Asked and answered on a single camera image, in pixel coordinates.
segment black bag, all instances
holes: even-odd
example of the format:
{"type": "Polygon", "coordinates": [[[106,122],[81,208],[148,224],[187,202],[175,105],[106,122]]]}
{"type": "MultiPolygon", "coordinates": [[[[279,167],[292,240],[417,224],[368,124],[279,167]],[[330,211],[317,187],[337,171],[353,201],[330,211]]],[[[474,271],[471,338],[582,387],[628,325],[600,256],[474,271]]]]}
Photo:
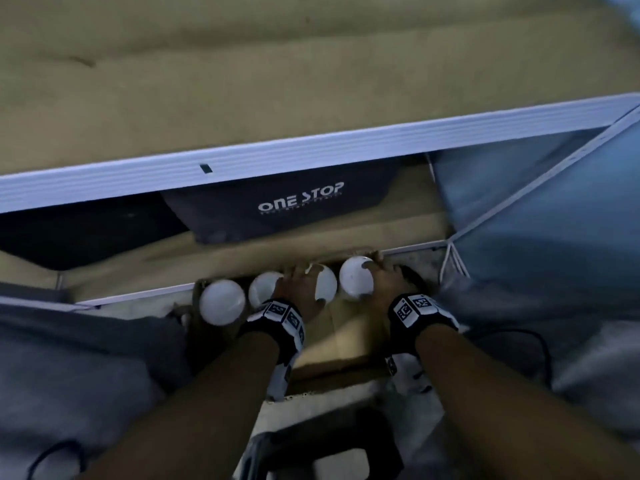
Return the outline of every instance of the black bag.
{"type": "Polygon", "coordinates": [[[237,242],[377,205],[403,164],[389,158],[162,192],[203,244],[237,242]]]}

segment floor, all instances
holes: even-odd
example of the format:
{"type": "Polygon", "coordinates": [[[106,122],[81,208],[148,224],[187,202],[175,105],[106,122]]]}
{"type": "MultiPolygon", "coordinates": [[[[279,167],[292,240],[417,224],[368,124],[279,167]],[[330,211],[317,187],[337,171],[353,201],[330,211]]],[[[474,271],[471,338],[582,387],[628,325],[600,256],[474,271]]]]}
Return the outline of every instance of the floor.
{"type": "MultiPolygon", "coordinates": [[[[414,251],[389,257],[393,263],[411,266],[428,281],[437,282],[444,249],[414,251]]],[[[135,319],[163,317],[174,304],[191,301],[191,291],[104,305],[93,315],[135,319]]],[[[427,436],[442,418],[442,407],[434,394],[402,397],[386,380],[372,381],[325,394],[300,395],[283,403],[264,403],[253,435],[277,431],[320,414],[358,403],[375,403],[388,419],[405,464],[411,462],[427,436]]],[[[351,451],[316,464],[316,478],[359,480],[366,478],[368,466],[362,452],[351,451]]]]}

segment shelf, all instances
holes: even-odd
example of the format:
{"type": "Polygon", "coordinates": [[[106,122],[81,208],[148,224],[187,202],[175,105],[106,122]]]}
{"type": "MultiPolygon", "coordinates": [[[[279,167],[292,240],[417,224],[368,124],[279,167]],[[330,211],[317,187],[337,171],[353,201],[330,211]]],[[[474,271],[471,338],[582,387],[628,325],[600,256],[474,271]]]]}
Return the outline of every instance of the shelf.
{"type": "Polygon", "coordinates": [[[4,175],[0,212],[606,127],[639,105],[629,93],[4,175]]]}

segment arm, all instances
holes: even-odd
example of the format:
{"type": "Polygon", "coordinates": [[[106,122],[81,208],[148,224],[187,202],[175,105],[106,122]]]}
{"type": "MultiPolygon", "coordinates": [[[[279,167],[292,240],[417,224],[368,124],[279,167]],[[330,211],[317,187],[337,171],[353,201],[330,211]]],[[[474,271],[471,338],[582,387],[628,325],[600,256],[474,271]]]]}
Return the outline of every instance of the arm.
{"type": "MultiPolygon", "coordinates": [[[[304,322],[324,307],[316,301],[322,267],[297,266],[273,293],[299,309],[304,322]]],[[[267,333],[236,340],[187,387],[133,424],[81,480],[227,480],[260,412],[280,348],[267,333]]]]}
{"type": "Polygon", "coordinates": [[[452,328],[427,327],[415,344],[448,420],[491,477],[640,475],[640,456],[628,445],[452,328]]]}

